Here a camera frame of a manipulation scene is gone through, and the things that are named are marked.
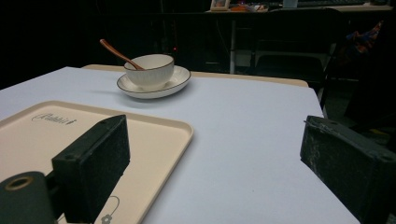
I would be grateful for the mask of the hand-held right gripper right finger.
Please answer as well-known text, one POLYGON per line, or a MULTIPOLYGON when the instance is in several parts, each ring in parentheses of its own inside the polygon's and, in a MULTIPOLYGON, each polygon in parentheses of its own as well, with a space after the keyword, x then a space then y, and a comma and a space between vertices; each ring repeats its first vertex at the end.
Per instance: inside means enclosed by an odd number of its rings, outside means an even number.
POLYGON ((396 216, 396 154, 335 121, 304 121, 301 161, 360 224, 396 216))

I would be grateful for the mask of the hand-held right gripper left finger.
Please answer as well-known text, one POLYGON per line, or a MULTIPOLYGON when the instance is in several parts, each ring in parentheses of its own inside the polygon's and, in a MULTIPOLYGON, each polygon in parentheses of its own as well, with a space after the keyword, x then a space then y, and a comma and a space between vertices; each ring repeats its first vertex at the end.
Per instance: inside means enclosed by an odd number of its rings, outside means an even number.
POLYGON ((127 118, 103 119, 51 160, 71 223, 93 223, 130 163, 127 118))

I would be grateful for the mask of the beige plastic tray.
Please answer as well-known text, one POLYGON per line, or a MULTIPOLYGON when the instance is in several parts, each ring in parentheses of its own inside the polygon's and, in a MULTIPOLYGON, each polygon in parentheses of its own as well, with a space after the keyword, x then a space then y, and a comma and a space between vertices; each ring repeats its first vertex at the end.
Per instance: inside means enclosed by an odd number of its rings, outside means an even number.
MULTIPOLYGON (((116 110, 48 101, 0 120, 0 182, 51 159, 116 110)), ((140 224, 193 136, 190 124, 126 112, 131 161, 94 224, 140 224)))

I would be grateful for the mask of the white ribbed bowl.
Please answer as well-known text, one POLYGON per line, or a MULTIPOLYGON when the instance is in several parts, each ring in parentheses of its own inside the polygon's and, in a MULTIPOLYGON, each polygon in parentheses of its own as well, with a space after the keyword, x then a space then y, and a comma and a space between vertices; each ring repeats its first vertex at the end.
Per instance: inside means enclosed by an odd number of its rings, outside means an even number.
POLYGON ((157 91, 171 79, 175 60, 166 54, 150 54, 133 59, 142 70, 135 69, 130 63, 124 64, 127 77, 144 91, 157 91))

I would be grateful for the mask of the brown wooden spoon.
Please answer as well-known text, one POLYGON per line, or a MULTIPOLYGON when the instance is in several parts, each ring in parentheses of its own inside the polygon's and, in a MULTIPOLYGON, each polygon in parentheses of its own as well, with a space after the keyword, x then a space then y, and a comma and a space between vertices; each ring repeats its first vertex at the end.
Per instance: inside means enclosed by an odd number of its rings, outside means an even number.
POLYGON ((117 51, 105 39, 100 39, 99 42, 105 49, 107 49, 109 52, 113 53, 115 56, 119 57, 120 59, 124 60, 125 62, 129 63, 136 70, 145 70, 143 67, 141 67, 140 65, 133 62, 131 59, 129 59, 128 57, 124 56, 122 53, 117 51))

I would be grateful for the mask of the white dark-rimmed saucer plate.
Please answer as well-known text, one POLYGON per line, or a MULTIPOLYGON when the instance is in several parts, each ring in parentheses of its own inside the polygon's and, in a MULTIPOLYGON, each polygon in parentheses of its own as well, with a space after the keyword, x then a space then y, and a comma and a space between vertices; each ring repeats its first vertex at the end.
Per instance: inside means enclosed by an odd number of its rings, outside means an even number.
POLYGON ((136 99, 157 99, 181 91, 189 83, 190 79, 191 72, 182 66, 176 65, 171 79, 157 91, 143 91, 133 84, 127 78, 127 75, 122 75, 118 79, 117 85, 123 93, 136 99))

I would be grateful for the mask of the white table mat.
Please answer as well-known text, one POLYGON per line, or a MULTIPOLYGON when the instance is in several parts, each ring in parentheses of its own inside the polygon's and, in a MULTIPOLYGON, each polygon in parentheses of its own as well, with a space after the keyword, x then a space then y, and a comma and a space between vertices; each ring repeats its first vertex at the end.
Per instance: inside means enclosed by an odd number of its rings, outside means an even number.
POLYGON ((302 163, 304 121, 321 110, 308 88, 195 77, 139 100, 115 72, 66 67, 0 91, 0 120, 48 101, 190 124, 188 147, 140 224, 359 224, 302 163))

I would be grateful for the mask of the colourful patterned cloth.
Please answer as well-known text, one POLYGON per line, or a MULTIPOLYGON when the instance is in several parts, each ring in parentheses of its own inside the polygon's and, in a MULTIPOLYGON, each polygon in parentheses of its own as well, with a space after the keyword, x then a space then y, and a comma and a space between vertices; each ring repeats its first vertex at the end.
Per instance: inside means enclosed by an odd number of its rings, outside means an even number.
POLYGON ((379 21, 375 27, 364 33, 355 31, 346 36, 346 51, 350 55, 368 54, 375 45, 377 36, 382 28, 383 21, 379 21))

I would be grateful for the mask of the black folding chair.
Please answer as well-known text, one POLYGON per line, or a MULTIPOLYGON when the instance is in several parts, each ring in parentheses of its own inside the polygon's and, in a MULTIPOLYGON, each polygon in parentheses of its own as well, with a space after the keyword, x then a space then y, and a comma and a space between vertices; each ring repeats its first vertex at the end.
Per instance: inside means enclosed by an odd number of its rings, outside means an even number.
POLYGON ((255 21, 251 29, 249 73, 260 77, 303 80, 313 89, 320 105, 327 98, 329 69, 337 47, 347 34, 347 21, 330 21, 331 12, 317 14, 322 22, 292 13, 296 19, 284 26, 280 16, 276 25, 265 28, 270 20, 255 21))

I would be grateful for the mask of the background desk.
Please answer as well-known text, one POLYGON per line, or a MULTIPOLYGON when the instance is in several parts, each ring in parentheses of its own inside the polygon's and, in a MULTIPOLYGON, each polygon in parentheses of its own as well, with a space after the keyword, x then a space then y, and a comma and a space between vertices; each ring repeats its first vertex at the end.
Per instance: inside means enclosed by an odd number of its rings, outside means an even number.
POLYGON ((220 18, 226 18, 232 23, 231 32, 231 47, 230 47, 230 73, 234 74, 236 66, 238 65, 238 56, 236 52, 236 24, 238 21, 250 21, 254 23, 259 20, 267 20, 264 27, 269 28, 271 25, 276 25, 276 19, 271 19, 271 16, 279 15, 279 20, 283 22, 284 26, 296 21, 296 19, 287 19, 287 15, 295 13, 308 17, 309 21, 322 22, 317 14, 322 15, 325 12, 331 12, 334 14, 334 18, 330 17, 330 21, 347 21, 349 17, 359 17, 370 15, 371 17, 385 17, 393 9, 393 0, 389 0, 389 3, 385 5, 373 5, 372 3, 364 3, 360 5, 336 5, 337 0, 315 0, 314 2, 308 3, 307 5, 298 3, 296 7, 283 7, 281 5, 271 5, 269 8, 256 10, 254 7, 248 5, 236 6, 236 10, 232 8, 219 8, 207 10, 205 14, 213 15, 220 18))

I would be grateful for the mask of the picture frame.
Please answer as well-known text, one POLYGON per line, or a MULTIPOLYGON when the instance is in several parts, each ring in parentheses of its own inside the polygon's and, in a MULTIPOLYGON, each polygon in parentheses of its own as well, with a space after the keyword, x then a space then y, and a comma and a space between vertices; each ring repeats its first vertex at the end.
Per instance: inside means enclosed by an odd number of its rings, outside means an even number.
POLYGON ((227 11, 229 9, 230 0, 212 0, 210 5, 211 11, 227 11))

